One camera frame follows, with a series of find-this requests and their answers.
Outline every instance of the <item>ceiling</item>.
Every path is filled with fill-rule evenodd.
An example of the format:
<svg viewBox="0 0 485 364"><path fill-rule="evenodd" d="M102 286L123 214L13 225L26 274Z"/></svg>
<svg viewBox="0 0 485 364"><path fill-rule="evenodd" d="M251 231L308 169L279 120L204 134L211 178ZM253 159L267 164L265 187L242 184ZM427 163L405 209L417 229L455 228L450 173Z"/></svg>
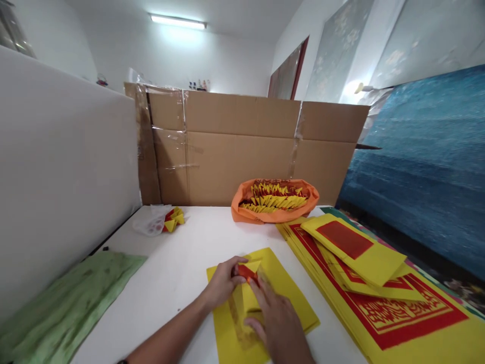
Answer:
<svg viewBox="0 0 485 364"><path fill-rule="evenodd" d="M147 13L207 22L207 30L276 43L303 0L66 0L83 16Z"/></svg>

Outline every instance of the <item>hand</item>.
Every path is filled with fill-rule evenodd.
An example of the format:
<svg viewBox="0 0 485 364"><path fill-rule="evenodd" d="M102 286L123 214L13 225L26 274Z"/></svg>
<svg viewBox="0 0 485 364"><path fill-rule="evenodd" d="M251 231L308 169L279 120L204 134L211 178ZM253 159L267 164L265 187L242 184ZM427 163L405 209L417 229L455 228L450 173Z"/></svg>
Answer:
<svg viewBox="0 0 485 364"><path fill-rule="evenodd" d="M249 325L263 341L275 364L314 364L302 324L290 300L277 295L273 289L258 278L259 288L250 280L264 318L264 327L256 318L249 317Z"/></svg>
<svg viewBox="0 0 485 364"><path fill-rule="evenodd" d="M246 282L244 277L237 274L238 263L246 263L247 261L246 258L235 256L219 263L211 281L200 295L210 311L227 301L238 284Z"/></svg>

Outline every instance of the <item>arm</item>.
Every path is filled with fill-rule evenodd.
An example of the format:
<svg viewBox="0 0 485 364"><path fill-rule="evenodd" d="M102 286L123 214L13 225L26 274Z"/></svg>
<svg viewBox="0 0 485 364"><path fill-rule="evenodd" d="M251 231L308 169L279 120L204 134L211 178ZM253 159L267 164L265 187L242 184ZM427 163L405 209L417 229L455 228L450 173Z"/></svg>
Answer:
<svg viewBox="0 0 485 364"><path fill-rule="evenodd" d="M250 285L258 300L264 326L254 317L245 320L259 336L275 364L315 364L302 324L292 303L277 295L269 284L258 278L259 287Z"/></svg>
<svg viewBox="0 0 485 364"><path fill-rule="evenodd" d="M173 364L179 362L207 315L229 298L236 285L238 263L247 259L235 256L217 266L204 291L182 312L151 335L126 359L128 364Z"/></svg>

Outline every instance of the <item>white plastic bag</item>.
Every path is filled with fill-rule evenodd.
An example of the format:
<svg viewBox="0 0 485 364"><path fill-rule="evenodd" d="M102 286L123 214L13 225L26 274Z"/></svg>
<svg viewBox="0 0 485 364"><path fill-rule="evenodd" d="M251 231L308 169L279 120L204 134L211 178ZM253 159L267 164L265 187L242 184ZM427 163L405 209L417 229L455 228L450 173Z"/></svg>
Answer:
<svg viewBox="0 0 485 364"><path fill-rule="evenodd" d="M151 216L135 220L133 228L139 233L154 237L162 233L165 216L172 210L172 205L151 205L151 210Z"/></svg>

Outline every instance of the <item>stack of joss paper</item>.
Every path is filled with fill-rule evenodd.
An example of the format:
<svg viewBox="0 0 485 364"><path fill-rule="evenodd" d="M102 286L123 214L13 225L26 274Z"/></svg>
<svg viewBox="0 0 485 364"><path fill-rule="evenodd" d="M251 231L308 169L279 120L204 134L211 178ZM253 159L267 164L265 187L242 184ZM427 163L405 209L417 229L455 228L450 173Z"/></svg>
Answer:
<svg viewBox="0 0 485 364"><path fill-rule="evenodd" d="M370 363L483 361L484 322L406 256L330 214L276 226Z"/></svg>
<svg viewBox="0 0 485 364"><path fill-rule="evenodd" d="M250 261L239 266L240 276L247 280L260 277L277 294L287 297L306 334L320 324L305 296L270 248L255 251L245 258ZM207 269L209 281L216 268ZM264 364L269 360L261 340L253 329L244 325L247 317L255 317L264 324L261 308L249 283L238 285L227 302L216 308L213 314L220 364Z"/></svg>
<svg viewBox="0 0 485 364"><path fill-rule="evenodd" d="M303 188L280 186L279 183L264 183L260 180L251 186L253 196L241 201L239 207L253 212L274 212L277 210L294 210L302 207L308 200Z"/></svg>

